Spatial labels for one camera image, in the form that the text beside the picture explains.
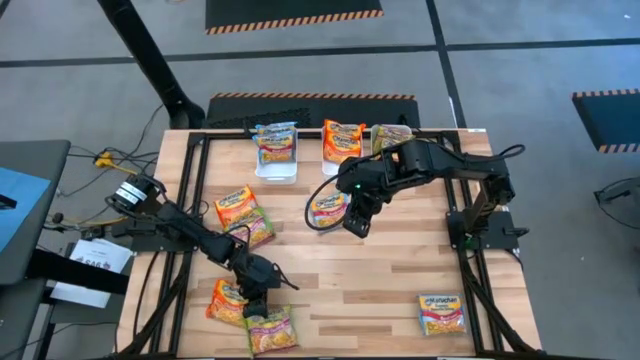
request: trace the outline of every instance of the black floor mat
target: black floor mat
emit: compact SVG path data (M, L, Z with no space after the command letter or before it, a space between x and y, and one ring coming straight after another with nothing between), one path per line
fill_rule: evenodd
M599 152L640 150L638 89L578 92L572 100Z
M379 0L207 0L209 35L383 16Z
M412 95L221 93L209 102L207 124L215 129L242 129L256 124L298 121L299 128L321 128L325 119L343 124L398 124L420 127Z

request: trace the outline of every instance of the wooden table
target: wooden table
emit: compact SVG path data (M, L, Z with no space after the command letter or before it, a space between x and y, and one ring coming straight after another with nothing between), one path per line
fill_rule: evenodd
M463 151L491 153L483 130L459 130L459 134ZM175 197L178 191L187 137L188 131L167 131L160 149L155 176L166 185L170 197ZM369 153L366 142L365 154ZM210 155L215 155L209 156L203 191L203 200L211 204L211 210L204 217L205 224L219 230L213 202L249 184L277 231L276 239L256 253L277 262L301 288L269 291L270 303L293 305L300 346L264 356L474 354L470 335L424 337L418 322L417 294L463 292L458 261L449 246L444 220L448 210L444 182L437 180L398 193L374 217L371 232L364 240L344 229L319 235L306 227L303 211L308 197L323 181L320 149L320 140L300 140L297 182L291 186L265 186L260 185L254 174L256 148L250 140L211 142ZM198 150L194 156L199 159ZM196 172L194 162L191 179L195 179ZM475 196L477 184L471 185ZM459 185L455 186L456 193L461 194ZM498 308L526 342L539 347L520 265L502 250L485 254ZM151 254L142 254L133 264L118 328L121 348L132 338L135 308L150 259ZM144 295L139 328L155 309L163 264L161 254ZM204 315L213 284L221 277L232 278L202 253L194 256L178 357L249 355L243 329ZM490 348L486 315L479 303L478 307L485 347ZM171 308L165 318L161 350L168 347L172 316Z

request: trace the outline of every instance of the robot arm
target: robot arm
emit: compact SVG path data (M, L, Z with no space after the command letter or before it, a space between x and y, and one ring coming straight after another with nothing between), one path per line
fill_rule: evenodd
M410 140L383 149L377 160L349 158L340 165L336 188L351 195L343 226L364 238L371 218L391 202L398 191L428 184L436 178L479 180L481 192L464 210L465 230L482 231L497 205L514 197L505 159L519 155L524 146L511 147L502 155L457 154L436 143Z
M251 254L249 245L229 231L218 233L205 228L199 219L170 201L165 192L159 181L143 174L133 175L105 201L118 213L151 224L161 236L197 245L210 261L233 271L240 295L249 301L244 308L245 317L267 317L268 289L286 284L298 290L277 264ZM164 199L162 203L157 200L160 195ZM250 230L246 225L240 227Z

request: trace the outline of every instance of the blue object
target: blue object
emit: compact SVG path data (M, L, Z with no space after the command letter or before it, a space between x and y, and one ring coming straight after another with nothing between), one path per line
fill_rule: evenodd
M0 210L0 252L4 250L51 181L0 168L0 194L17 201L15 209Z

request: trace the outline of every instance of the concrete floor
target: concrete floor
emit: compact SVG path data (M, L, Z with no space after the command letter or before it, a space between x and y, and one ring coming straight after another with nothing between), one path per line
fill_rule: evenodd
M435 43L425 1L382 3L381 19L206 36L204 0L135 1L165 54ZM436 4L449 44L640 37L640 5L634 0L610 0L605 8L595 0ZM93 1L13 0L0 19L0 61L111 56L128 52ZM597 153L569 94L638 87L640 46L449 56L467 125L487 128L496 150L519 142L528 147L509 162L517 193L510 208L517 225L531 228L521 241L522 259L544 348L553 354L636 359L640 256L634 247L640 240L606 218L592 192L637 175L640 158ZM204 108L218 91L397 92L417 96L423 126L454 126L436 52L170 65ZM0 68L0 141L64 138L95 151L132 149L158 104L133 64ZM159 148L167 124L160 112L142 151ZM70 158L60 187L70 191L96 174L89 161ZM52 210L91 215L123 177L108 173L74 197L56 199ZM624 205L611 211L637 219L635 207ZM76 238L45 233L41 244L57 250ZM102 356L112 345L111 325L71 328L56 335L49 357Z

